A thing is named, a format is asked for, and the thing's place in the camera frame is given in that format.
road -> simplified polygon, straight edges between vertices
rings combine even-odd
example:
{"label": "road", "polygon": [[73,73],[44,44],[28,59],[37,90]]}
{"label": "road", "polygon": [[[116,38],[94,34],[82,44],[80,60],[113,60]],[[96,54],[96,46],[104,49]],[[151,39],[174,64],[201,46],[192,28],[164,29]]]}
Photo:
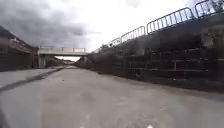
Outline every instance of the road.
{"label": "road", "polygon": [[6,114],[6,119],[10,119],[10,115],[15,119],[17,115],[18,119],[12,123],[19,128],[224,126],[222,94],[100,75],[76,67],[68,67],[1,95],[1,101],[16,97],[3,104],[3,112],[9,109],[8,106],[11,106],[11,110],[16,108],[14,112]]}

metal railing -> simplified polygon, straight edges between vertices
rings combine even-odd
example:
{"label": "metal railing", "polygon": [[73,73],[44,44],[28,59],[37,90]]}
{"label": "metal railing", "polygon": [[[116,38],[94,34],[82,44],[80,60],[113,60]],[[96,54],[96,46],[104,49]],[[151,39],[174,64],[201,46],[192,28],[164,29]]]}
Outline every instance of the metal railing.
{"label": "metal railing", "polygon": [[131,39],[135,39],[135,38],[141,37],[143,35],[145,35],[145,27],[141,26],[141,27],[138,27],[138,28],[122,35],[121,36],[121,42],[125,42],[125,41],[131,40]]}
{"label": "metal railing", "polygon": [[147,33],[152,33],[188,20],[193,19],[193,13],[190,8],[183,8],[151,21],[147,24]]}
{"label": "metal railing", "polygon": [[120,44],[120,43],[121,43],[121,38],[118,37],[118,38],[116,38],[116,39],[110,41],[110,42],[108,43],[108,46],[109,46],[109,47],[113,47],[113,46],[116,46],[116,45],[118,45],[118,44]]}
{"label": "metal railing", "polygon": [[195,5],[195,11],[198,18],[219,14],[224,12],[224,1],[205,0]]}
{"label": "metal railing", "polygon": [[121,36],[121,38],[118,37],[115,40],[109,42],[109,44],[107,44],[106,46],[113,47],[119,44],[118,42],[123,43],[132,39],[136,39],[143,35],[148,35],[168,27],[173,27],[175,25],[185,23],[192,19],[198,19],[213,14],[223,14],[224,0],[205,0],[199,2],[195,5],[195,11],[196,11],[196,17],[193,15],[192,10],[188,7],[177,10],[175,12],[172,12],[168,15],[165,15],[161,18],[149,22],[146,26],[147,32],[145,32],[144,26],[138,27],[130,32],[125,33],[124,35]]}

cloudy sky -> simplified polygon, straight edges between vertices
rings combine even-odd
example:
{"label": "cloudy sky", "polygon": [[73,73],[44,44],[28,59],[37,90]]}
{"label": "cloudy sky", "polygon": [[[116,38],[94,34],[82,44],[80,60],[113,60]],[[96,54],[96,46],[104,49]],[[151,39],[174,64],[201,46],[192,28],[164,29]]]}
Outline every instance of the cloudy sky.
{"label": "cloudy sky", "polygon": [[35,46],[91,51],[185,5],[186,0],[0,0],[0,25]]}

fence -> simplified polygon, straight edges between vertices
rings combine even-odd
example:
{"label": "fence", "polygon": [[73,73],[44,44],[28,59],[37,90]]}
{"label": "fence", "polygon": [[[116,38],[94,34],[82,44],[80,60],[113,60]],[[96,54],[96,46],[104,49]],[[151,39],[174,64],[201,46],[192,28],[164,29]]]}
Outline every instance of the fence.
{"label": "fence", "polygon": [[224,12],[223,0],[205,0],[195,5],[195,11],[198,18],[219,14]]}
{"label": "fence", "polygon": [[145,27],[141,26],[138,27],[130,32],[125,33],[124,35],[121,36],[121,42],[125,42],[131,39],[138,38],[140,36],[145,35]]}
{"label": "fence", "polygon": [[152,33],[188,20],[193,19],[193,13],[190,8],[183,8],[147,24],[147,33]]}

overpass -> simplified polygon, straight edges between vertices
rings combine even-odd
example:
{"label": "overpass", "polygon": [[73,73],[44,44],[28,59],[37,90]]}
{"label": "overpass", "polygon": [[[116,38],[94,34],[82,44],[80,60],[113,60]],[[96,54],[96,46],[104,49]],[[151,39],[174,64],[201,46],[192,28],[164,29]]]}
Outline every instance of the overpass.
{"label": "overpass", "polygon": [[68,48],[68,47],[43,47],[38,50],[39,55],[54,56],[86,56],[88,53],[85,48]]}
{"label": "overpass", "polygon": [[47,47],[40,46],[38,49],[39,68],[45,68],[46,56],[86,56],[88,53],[85,48],[68,48],[68,47]]}

